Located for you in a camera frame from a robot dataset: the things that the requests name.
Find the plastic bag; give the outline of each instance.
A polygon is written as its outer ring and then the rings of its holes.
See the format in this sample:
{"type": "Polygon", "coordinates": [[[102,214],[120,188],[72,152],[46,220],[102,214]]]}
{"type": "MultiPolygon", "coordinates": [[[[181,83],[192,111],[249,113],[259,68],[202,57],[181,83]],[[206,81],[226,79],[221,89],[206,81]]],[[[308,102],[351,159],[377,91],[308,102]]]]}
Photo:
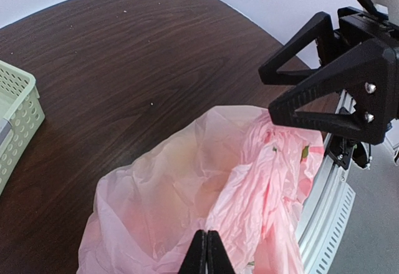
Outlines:
{"type": "Polygon", "coordinates": [[[320,132],[215,107],[99,181],[77,273],[177,273],[199,229],[236,273],[303,273],[295,230],[323,153],[320,132]]]}

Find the dark wooden table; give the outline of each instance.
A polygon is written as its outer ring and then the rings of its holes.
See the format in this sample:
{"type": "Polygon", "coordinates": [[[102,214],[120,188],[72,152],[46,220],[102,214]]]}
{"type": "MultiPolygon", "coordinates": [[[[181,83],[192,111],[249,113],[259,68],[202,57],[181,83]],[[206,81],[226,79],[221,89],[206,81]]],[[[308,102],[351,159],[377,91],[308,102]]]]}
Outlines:
{"type": "Polygon", "coordinates": [[[71,0],[1,29],[47,119],[0,196],[0,273],[74,273],[99,178],[214,105],[267,107],[279,46],[218,0],[71,0]]]}

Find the bolt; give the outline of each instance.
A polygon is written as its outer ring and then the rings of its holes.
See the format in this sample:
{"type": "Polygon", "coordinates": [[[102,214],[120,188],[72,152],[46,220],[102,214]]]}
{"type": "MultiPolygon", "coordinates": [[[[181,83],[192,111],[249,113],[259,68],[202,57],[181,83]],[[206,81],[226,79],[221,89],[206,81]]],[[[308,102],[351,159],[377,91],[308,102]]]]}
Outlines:
{"type": "Polygon", "coordinates": [[[372,122],[374,120],[374,115],[370,114],[369,112],[366,112],[364,114],[364,120],[366,120],[367,123],[370,123],[370,122],[372,122]]]}
{"type": "Polygon", "coordinates": [[[366,92],[369,94],[373,94],[377,89],[375,84],[369,84],[368,82],[365,83],[364,88],[366,89],[366,92]]]}

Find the metal frame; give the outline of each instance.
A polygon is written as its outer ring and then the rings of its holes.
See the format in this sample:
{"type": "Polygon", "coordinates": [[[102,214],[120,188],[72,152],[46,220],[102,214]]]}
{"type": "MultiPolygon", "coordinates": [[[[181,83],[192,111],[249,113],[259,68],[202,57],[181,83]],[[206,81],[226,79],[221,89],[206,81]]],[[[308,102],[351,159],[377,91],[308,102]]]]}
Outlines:
{"type": "MultiPolygon", "coordinates": [[[[355,101],[343,91],[337,110],[353,111],[355,101]]],[[[329,134],[324,142],[329,143],[329,134]]],[[[314,179],[296,230],[305,272],[327,273],[344,234],[355,192],[346,182],[349,173],[326,156],[314,179]]]]}

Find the silver screw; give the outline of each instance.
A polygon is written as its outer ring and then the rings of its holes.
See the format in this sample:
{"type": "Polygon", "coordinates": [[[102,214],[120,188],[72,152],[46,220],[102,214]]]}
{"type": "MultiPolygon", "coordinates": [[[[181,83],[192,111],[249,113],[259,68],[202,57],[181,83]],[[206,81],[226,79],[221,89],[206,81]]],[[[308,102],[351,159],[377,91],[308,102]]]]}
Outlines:
{"type": "Polygon", "coordinates": [[[365,83],[364,88],[366,89],[366,92],[369,94],[373,94],[377,89],[375,84],[369,84],[368,82],[365,83]]]}
{"type": "Polygon", "coordinates": [[[370,114],[369,112],[366,112],[364,114],[364,120],[366,120],[367,123],[370,123],[371,121],[374,120],[374,115],[370,114]]]}

